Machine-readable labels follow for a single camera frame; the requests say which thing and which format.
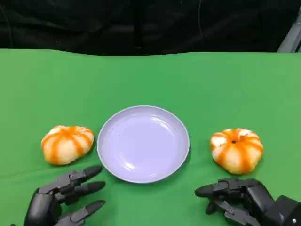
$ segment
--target cable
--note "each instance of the cable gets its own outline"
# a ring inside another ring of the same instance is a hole
[[[8,33],[9,33],[10,47],[13,48],[14,46],[13,46],[13,38],[12,38],[11,26],[10,26],[9,20],[8,20],[8,18],[7,18],[7,16],[6,16],[6,14],[5,14],[5,12],[4,12],[4,9],[3,9],[3,7],[2,7],[1,4],[0,4],[0,9],[1,9],[1,11],[2,11],[2,13],[3,13],[3,15],[4,15],[4,18],[5,18],[5,20],[6,20],[6,23],[7,23],[7,25],[8,25]]]
[[[199,3],[198,3],[198,29],[199,29],[200,34],[202,34],[201,21],[200,21],[201,3],[202,3],[202,0],[199,0]]]

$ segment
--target orange stripe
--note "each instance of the orange stripe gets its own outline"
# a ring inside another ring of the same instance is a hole
[[[91,140],[90,140],[90,138],[86,134],[82,133],[80,136],[82,136],[85,139],[86,143],[89,146],[91,146]]]
[[[56,137],[56,136],[59,136],[59,133],[55,133],[55,134],[48,135],[48,136],[42,141],[42,148],[44,148],[45,143],[46,143],[50,138]]]
[[[247,137],[247,140],[258,140],[258,141],[260,141],[260,139],[258,137]]]
[[[220,133],[214,133],[213,137],[225,137],[224,134],[220,134]]]
[[[250,141],[247,141],[247,140],[244,142],[244,144],[256,148],[256,149],[259,150],[261,153],[263,152],[263,147],[260,146],[260,145],[254,144],[254,143],[252,143],[252,142],[250,142]]]
[[[52,164],[58,164],[58,144],[61,141],[62,135],[60,135],[53,143],[51,147],[51,155],[50,155],[50,162]]]
[[[81,146],[81,144],[73,137],[73,135],[70,136],[70,139],[74,142],[76,146],[77,156],[81,157],[84,154],[84,148]]]
[[[224,165],[224,161],[225,161],[225,157],[226,157],[226,154],[228,153],[229,151],[229,147],[230,147],[230,144],[226,144],[225,147],[222,149],[222,151],[220,152],[216,162],[223,166]]]
[[[230,142],[232,142],[233,140],[235,140],[236,142],[238,142],[238,135],[239,135],[239,129],[236,129],[233,131],[233,136],[232,136],[232,140]]]
[[[228,132],[222,131],[222,134],[226,135],[227,139],[231,139],[231,135]]]
[[[242,173],[248,173],[251,171],[251,164],[250,164],[250,156],[243,143],[236,143],[236,149],[239,152],[240,159],[241,159],[241,168]]]

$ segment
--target plate rim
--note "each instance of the plate rim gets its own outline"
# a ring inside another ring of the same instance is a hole
[[[141,108],[141,107],[149,107],[149,108],[156,108],[156,109],[159,109],[159,110],[162,110],[164,112],[167,112],[168,114],[172,115],[176,120],[179,121],[179,123],[181,124],[181,126],[184,128],[185,130],[185,136],[187,138],[187,141],[188,141],[188,146],[187,146],[187,150],[186,150],[186,154],[184,156],[184,158],[181,160],[181,163],[179,164],[178,167],[176,167],[173,171],[171,171],[171,173],[168,173],[166,176],[163,176],[159,179],[156,179],[156,180],[148,180],[148,181],[134,181],[134,180],[129,180],[129,179],[126,179],[126,178],[123,178],[123,177],[120,177],[120,176],[117,176],[115,173],[113,173],[110,168],[104,164],[104,162],[102,161],[102,158],[101,158],[101,155],[100,155],[100,151],[98,150],[98,144],[99,144],[99,137],[101,136],[102,134],[102,131],[103,129],[106,127],[106,125],[118,114],[124,112],[124,111],[127,111],[129,109],[133,109],[133,108]],[[150,183],[154,183],[154,182],[158,182],[158,181],[161,181],[171,175],[173,175],[183,164],[184,162],[186,161],[187,159],[187,156],[188,156],[188,153],[190,151],[190,138],[189,138],[189,134],[188,134],[188,131],[184,125],[184,123],[175,115],[173,114],[172,112],[164,109],[164,108],[161,108],[161,107],[157,107],[157,106],[152,106],[152,105],[136,105],[136,106],[131,106],[131,107],[127,107],[127,108],[124,108],[118,112],[116,112],[115,114],[113,114],[109,119],[107,119],[107,121],[103,124],[102,128],[100,129],[99,133],[98,133],[98,137],[97,137],[97,143],[96,143],[96,150],[97,150],[97,154],[98,154],[98,158],[99,160],[101,161],[102,165],[106,168],[106,170],[108,170],[113,176],[123,180],[123,181],[127,181],[127,182],[130,182],[130,183],[135,183],[135,184],[150,184]]]

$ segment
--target pumpkin-shaped bun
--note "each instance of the pumpkin-shaped bun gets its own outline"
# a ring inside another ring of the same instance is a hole
[[[80,126],[56,126],[42,139],[45,160],[54,165],[66,165],[85,155],[91,148],[94,135]]]
[[[263,155],[257,134],[247,129],[226,129],[210,140],[212,157],[229,173],[252,172]]]

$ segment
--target green cloth surface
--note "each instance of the green cloth surface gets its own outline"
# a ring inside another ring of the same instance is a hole
[[[205,214],[194,190],[231,175],[211,157],[209,139],[228,128],[255,131],[264,145],[256,170],[274,198],[301,201],[301,55],[188,53],[104,57],[51,50],[0,50],[1,225],[23,224],[34,190],[70,170],[100,164],[96,147],[75,163],[44,161],[41,139],[56,125],[90,128],[123,108],[155,105],[177,115],[190,154],[172,176],[153,184],[123,182],[106,169],[106,187],[64,211],[97,199],[106,205],[88,226],[226,226]]]

